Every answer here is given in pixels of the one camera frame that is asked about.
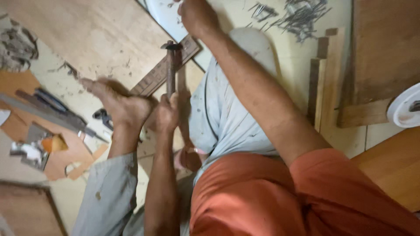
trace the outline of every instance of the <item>ruler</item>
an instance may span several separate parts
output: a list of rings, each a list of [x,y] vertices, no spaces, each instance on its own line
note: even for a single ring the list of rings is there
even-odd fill
[[[199,50],[200,46],[195,40],[187,35],[179,42],[182,46],[182,65],[178,66],[179,70],[189,59],[191,59]],[[168,73],[168,59],[166,56],[130,91],[131,94],[148,97],[152,95],[163,83],[166,82]]]

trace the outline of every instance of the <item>hammer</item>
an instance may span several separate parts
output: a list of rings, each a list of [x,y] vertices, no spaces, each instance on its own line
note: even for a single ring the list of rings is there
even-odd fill
[[[167,50],[168,76],[166,77],[166,93],[168,98],[171,98],[171,95],[175,92],[175,50],[179,49],[180,45],[174,44],[172,40],[168,40],[160,48]]]

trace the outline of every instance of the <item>hammer handle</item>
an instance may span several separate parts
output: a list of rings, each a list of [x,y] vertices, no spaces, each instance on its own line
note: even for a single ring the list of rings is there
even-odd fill
[[[175,93],[175,51],[168,50],[168,77],[166,78],[166,93],[168,98]]]

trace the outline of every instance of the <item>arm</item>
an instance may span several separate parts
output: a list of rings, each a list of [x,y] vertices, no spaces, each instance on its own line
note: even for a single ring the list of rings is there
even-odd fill
[[[173,167],[173,132],[178,124],[178,95],[164,94],[157,109],[157,144],[144,204],[144,234],[179,235],[178,197]]]
[[[221,31],[205,0],[185,0],[178,13],[188,32],[209,47],[235,94],[288,166],[304,153],[330,147],[275,79]]]

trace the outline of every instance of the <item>orange shirt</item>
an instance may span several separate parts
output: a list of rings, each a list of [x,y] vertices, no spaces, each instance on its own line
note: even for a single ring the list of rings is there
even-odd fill
[[[234,153],[198,180],[190,234],[420,235],[420,220],[335,149],[307,153],[290,169]]]

